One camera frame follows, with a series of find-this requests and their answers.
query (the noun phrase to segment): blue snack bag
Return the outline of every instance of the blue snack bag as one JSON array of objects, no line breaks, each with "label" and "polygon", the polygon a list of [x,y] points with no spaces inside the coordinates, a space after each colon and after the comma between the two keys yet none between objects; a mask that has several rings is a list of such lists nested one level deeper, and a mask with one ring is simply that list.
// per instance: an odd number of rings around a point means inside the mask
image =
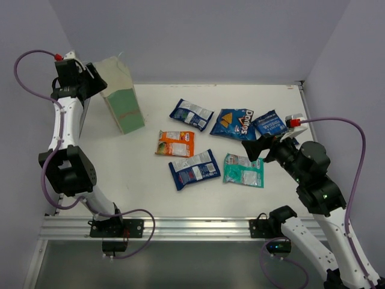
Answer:
[{"label": "blue snack bag", "polygon": [[200,131],[204,131],[213,113],[213,111],[205,110],[198,105],[180,99],[170,117],[195,126]]},{"label": "blue snack bag", "polygon": [[257,131],[261,134],[271,134],[271,135],[279,135],[284,134],[288,131],[285,123],[282,119],[277,115],[276,110],[271,110],[264,114],[263,116],[257,117],[251,124],[257,129]]},{"label": "blue snack bag", "polygon": [[178,191],[188,184],[221,176],[218,164],[210,149],[191,158],[168,163],[168,166]]},{"label": "blue snack bag", "polygon": [[211,135],[222,135],[236,140],[256,140],[255,130],[250,126],[254,111],[222,109]]}]

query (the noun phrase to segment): white table surface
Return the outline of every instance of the white table surface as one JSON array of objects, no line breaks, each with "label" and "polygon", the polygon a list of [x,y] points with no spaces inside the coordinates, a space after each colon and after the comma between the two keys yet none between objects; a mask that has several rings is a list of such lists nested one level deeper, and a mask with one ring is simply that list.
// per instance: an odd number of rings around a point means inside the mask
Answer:
[{"label": "white table surface", "polygon": [[[211,149],[222,173],[227,153],[246,153],[240,141],[209,135],[221,108],[248,108],[254,111],[254,118],[272,109],[282,119],[295,113],[305,115],[297,86],[140,84],[135,90],[146,121],[144,128],[122,135],[97,95],[91,99],[80,140],[96,168],[98,186],[121,211],[145,208],[156,217],[256,217],[289,205],[299,216],[309,216],[298,200],[295,181],[276,162],[265,164],[265,188],[223,184],[220,177],[187,185],[178,192],[168,168],[178,157],[154,154],[160,129],[192,130],[196,133],[195,153]],[[169,118],[180,98],[215,111],[203,132]],[[297,139],[300,143],[312,140],[310,130]],[[63,205],[72,202],[65,197]],[[91,214],[79,204],[60,215]]]}]

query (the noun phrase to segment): green box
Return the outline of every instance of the green box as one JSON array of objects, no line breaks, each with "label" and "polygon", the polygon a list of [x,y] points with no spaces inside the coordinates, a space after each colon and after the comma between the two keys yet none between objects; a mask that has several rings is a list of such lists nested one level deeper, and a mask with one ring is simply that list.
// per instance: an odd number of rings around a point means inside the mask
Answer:
[{"label": "green box", "polygon": [[107,88],[100,94],[104,98],[116,124],[123,134],[144,126],[130,71],[117,57],[94,63]]}]

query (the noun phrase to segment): gray wall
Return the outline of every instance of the gray wall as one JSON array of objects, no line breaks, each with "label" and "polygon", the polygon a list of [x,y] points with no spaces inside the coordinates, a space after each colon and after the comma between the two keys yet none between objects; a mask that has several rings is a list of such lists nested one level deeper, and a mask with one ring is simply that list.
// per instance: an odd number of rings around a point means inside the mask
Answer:
[{"label": "gray wall", "polygon": [[50,0],[70,43],[139,82],[289,83],[309,74],[348,0]]},{"label": "gray wall", "polygon": [[[351,1],[306,80],[312,117],[342,116],[358,122],[367,152],[352,223],[375,269],[385,275],[384,112],[385,2]],[[331,156],[331,176],[349,196],[361,150],[359,133],[346,124],[315,125]]]},{"label": "gray wall", "polygon": [[[23,91],[13,63],[26,50],[70,49],[48,0],[7,0],[0,9],[0,287],[21,288],[48,205],[40,188],[37,155],[48,148],[53,106]],[[50,94],[53,58],[30,56],[20,76],[31,88]]]}]

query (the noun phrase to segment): chip bag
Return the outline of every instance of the chip bag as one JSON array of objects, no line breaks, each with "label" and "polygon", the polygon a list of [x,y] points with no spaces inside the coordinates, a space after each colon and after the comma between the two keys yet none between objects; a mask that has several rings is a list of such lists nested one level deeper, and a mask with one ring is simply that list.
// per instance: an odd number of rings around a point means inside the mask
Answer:
[{"label": "chip bag", "polygon": [[[279,135],[288,131],[287,126],[282,119],[277,115],[276,110],[271,110],[265,113],[263,116],[254,119],[251,124],[261,134]],[[293,139],[294,144],[298,145],[296,139]]]},{"label": "chip bag", "polygon": [[194,155],[194,133],[192,131],[159,131],[157,155]]},{"label": "chip bag", "polygon": [[211,135],[222,135],[236,140],[256,140],[255,129],[251,126],[254,111],[222,109]]},{"label": "chip bag", "polygon": [[213,113],[213,111],[205,110],[198,105],[180,99],[173,112],[170,114],[170,117],[195,126],[200,131],[203,131],[211,120]]},{"label": "chip bag", "polygon": [[188,184],[221,176],[218,164],[210,149],[191,158],[173,161],[168,166],[178,191]]},{"label": "chip bag", "polygon": [[227,154],[224,159],[223,182],[263,188],[263,160],[249,161],[247,157]]}]

